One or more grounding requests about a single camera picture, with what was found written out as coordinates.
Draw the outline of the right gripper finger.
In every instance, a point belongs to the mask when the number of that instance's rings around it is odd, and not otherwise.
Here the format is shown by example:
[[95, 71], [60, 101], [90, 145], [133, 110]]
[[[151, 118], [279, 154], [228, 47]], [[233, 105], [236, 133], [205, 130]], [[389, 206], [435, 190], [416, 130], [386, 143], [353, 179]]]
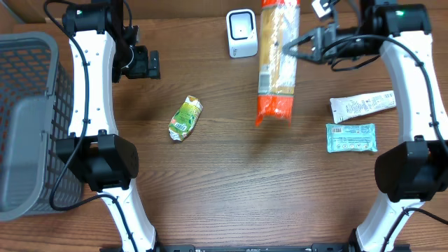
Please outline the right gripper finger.
[[319, 32], [318, 28], [312, 29], [308, 31], [306, 34], [303, 34], [297, 38], [294, 38], [292, 41], [287, 42], [283, 46], [282, 50], [292, 50], [294, 48], [298, 49], [298, 47], [301, 46], [302, 44], [313, 41], [318, 32]]
[[316, 54], [305, 54], [305, 53], [302, 53], [302, 52], [289, 50], [287, 48], [283, 49], [283, 54], [291, 56], [291, 57], [294, 57], [294, 58], [299, 59], [299, 60], [304, 60], [304, 61], [307, 61], [307, 62], [311, 62], [311, 63], [314, 63], [314, 64], [319, 64], [320, 61], [321, 61], [321, 58], [318, 55], [316, 55]]

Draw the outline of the orange spaghetti package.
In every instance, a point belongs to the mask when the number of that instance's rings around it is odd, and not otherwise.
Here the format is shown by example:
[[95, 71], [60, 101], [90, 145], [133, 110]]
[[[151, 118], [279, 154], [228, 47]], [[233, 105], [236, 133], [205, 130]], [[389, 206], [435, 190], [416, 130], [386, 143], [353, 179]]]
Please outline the orange spaghetti package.
[[282, 49], [298, 37], [299, 19], [300, 0], [262, 1], [257, 126], [265, 117], [291, 121], [297, 59]]

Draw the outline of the green tea packet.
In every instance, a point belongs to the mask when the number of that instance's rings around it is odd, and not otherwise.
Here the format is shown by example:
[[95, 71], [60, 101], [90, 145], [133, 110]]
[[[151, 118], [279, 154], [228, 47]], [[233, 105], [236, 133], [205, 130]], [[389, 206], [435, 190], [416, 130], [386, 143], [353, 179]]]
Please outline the green tea packet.
[[203, 106], [196, 97], [188, 95], [169, 123], [169, 135], [174, 141], [183, 141], [192, 132]]

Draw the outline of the white cream tube gold cap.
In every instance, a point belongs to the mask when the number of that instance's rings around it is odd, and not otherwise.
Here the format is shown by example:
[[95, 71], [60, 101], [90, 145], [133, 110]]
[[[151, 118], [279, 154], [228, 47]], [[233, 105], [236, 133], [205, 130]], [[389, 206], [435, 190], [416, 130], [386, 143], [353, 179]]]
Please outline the white cream tube gold cap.
[[330, 98], [335, 124], [396, 107], [394, 91], [373, 92], [351, 97]]

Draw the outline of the teal wet wipes pack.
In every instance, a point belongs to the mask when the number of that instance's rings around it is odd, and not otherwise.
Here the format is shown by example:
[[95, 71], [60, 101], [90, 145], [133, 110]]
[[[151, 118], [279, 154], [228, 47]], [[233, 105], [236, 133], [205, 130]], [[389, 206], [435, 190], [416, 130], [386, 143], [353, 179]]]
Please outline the teal wet wipes pack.
[[338, 152], [377, 152], [376, 127], [366, 125], [326, 125], [327, 151]]

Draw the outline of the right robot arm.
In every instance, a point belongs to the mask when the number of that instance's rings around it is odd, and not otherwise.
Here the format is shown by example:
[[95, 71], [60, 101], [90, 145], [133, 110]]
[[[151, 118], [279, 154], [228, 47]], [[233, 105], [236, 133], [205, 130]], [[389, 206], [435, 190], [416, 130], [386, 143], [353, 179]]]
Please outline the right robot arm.
[[447, 189], [447, 112], [433, 66], [432, 27], [421, 3], [362, 1], [358, 25], [337, 21], [283, 47], [286, 55], [315, 64], [373, 55], [384, 62], [395, 95], [399, 143], [374, 166], [379, 194], [366, 219], [345, 244], [330, 251], [408, 251], [395, 245], [406, 222]]

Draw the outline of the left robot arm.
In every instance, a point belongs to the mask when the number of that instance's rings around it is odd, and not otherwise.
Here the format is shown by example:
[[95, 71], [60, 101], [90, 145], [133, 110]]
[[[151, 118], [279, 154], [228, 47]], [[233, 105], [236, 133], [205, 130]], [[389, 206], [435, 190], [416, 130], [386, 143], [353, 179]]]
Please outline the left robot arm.
[[119, 135], [113, 113], [113, 84], [128, 79], [159, 79], [160, 56], [139, 45], [139, 28], [124, 23], [126, 1], [65, 1], [66, 12], [56, 25], [69, 38], [73, 59], [73, 112], [68, 137], [56, 152], [71, 172], [89, 185], [94, 196], [69, 206], [56, 203], [58, 178], [50, 205], [69, 211], [101, 199], [120, 234], [119, 251], [161, 251], [137, 189], [136, 146]]

